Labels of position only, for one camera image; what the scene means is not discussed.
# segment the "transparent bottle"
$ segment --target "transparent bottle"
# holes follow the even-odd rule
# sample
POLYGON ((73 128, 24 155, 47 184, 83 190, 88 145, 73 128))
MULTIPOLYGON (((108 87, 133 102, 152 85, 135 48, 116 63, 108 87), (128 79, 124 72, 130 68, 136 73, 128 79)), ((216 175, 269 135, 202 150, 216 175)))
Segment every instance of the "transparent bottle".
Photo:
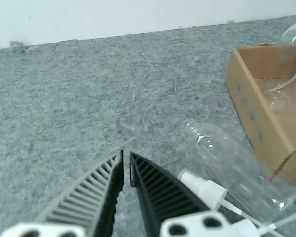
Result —
POLYGON ((291 106, 291 95, 285 90, 296 79, 296 24, 290 26, 275 44, 264 77, 264 96, 275 112, 291 106))
POLYGON ((264 177, 266 168, 236 138, 213 124, 184 122, 186 138, 214 178, 255 219, 269 224, 296 198, 296 187, 264 177))

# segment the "cardboard box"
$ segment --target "cardboard box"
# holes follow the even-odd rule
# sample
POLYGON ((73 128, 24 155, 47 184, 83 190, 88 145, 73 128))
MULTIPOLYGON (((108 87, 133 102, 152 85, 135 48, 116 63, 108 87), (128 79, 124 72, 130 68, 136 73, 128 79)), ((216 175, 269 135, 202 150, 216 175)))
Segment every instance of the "cardboard box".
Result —
MULTIPOLYGON (((261 91, 275 53, 273 45, 234 49, 226 84, 257 158, 273 174, 296 181, 296 80, 282 90, 292 100, 291 109, 284 113, 275 113, 261 91)), ((285 70, 292 68, 296 59, 285 70)))

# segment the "white wall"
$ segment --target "white wall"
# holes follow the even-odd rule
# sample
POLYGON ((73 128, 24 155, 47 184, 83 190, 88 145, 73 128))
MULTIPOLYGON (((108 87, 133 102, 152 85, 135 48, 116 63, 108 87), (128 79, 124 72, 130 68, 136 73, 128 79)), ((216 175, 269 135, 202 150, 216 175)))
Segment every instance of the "white wall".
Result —
POLYGON ((296 15, 296 0, 0 0, 0 48, 296 15))

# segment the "mounting hole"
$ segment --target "mounting hole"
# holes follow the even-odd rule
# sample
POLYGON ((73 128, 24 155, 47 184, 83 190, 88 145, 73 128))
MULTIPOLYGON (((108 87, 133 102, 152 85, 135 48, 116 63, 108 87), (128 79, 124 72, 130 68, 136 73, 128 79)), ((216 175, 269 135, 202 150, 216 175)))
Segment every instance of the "mounting hole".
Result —
POLYGON ((187 233, 186 228, 184 226, 174 224, 170 226, 169 233, 173 236, 181 236, 187 233))
POLYGON ((59 237, 77 237, 77 235, 73 232, 67 232, 67 233, 62 234, 59 237))
POLYGON ((38 231, 27 231, 25 234, 21 235, 21 237, 38 237, 38 231))
POLYGON ((203 222, 204 225, 208 228, 216 228, 222 225, 219 220, 213 217, 206 218, 203 222))

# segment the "bottle cap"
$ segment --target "bottle cap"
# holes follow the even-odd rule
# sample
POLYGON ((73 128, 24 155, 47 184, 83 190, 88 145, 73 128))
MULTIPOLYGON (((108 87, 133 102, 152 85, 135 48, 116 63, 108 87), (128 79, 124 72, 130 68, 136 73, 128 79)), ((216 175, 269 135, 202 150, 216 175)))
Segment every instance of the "bottle cap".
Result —
POLYGON ((194 192, 211 210, 218 210, 221 200, 227 195, 227 189, 211 180, 205 180, 191 171, 184 169, 178 179, 194 192))

